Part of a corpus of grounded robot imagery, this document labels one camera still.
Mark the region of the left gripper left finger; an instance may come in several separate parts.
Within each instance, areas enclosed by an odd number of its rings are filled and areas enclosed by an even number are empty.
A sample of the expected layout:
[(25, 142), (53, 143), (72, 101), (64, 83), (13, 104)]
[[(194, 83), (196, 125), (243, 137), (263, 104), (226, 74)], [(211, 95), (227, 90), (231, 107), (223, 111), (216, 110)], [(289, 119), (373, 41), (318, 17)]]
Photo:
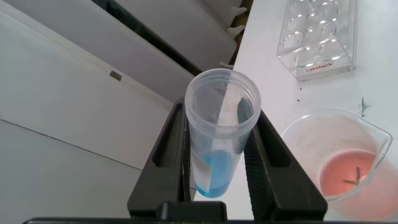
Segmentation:
[(132, 217), (155, 217), (165, 202), (189, 202), (190, 136), (183, 99), (172, 107), (127, 201)]

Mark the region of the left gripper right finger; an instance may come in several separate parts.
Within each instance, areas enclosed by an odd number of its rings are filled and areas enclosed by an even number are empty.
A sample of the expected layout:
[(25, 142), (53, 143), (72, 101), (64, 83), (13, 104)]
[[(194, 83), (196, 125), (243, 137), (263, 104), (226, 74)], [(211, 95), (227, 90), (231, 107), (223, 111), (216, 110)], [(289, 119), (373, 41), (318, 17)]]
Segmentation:
[(255, 220), (323, 220), (328, 205), (264, 112), (244, 149)]

